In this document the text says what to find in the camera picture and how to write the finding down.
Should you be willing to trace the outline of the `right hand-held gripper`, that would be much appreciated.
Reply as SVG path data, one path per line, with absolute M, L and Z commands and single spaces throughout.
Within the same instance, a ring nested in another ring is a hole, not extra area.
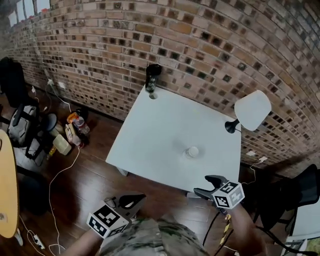
M 206 175 L 205 179 L 218 190 L 194 188 L 193 192 L 207 201 L 214 201 L 218 208 L 230 210 L 240 204 L 244 198 L 244 190 L 239 182 L 231 182 L 221 175 Z

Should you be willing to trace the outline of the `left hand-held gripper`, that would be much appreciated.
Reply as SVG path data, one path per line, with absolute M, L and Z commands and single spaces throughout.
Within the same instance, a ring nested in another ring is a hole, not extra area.
M 86 224 L 101 238 L 117 235 L 132 223 L 146 201 L 145 194 L 127 194 L 102 201 L 98 208 L 88 215 Z

